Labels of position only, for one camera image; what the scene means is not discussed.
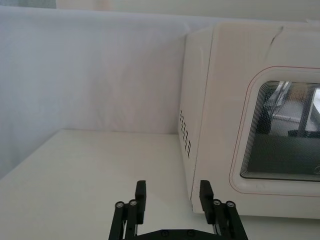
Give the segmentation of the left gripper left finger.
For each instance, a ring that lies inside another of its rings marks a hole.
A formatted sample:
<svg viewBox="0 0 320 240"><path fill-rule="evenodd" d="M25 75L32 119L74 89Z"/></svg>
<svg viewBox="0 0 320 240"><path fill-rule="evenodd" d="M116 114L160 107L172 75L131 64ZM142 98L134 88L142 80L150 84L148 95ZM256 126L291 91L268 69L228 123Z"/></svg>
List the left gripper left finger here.
<svg viewBox="0 0 320 240"><path fill-rule="evenodd" d="M146 209L146 181L136 183L134 199L128 203L118 201L114 205L114 214L109 231L109 240L135 240L138 225L144 223Z"/></svg>

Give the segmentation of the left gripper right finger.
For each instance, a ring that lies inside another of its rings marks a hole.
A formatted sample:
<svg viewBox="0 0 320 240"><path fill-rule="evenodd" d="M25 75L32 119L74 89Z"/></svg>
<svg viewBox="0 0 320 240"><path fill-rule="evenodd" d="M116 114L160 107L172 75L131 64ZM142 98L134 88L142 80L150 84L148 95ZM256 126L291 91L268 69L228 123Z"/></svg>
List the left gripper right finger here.
<svg viewBox="0 0 320 240"><path fill-rule="evenodd" d="M238 214L236 204L214 198L214 192L208 180L200 181L199 199L206 221L212 225L214 233L209 233L206 240L247 240L245 228Z"/></svg>

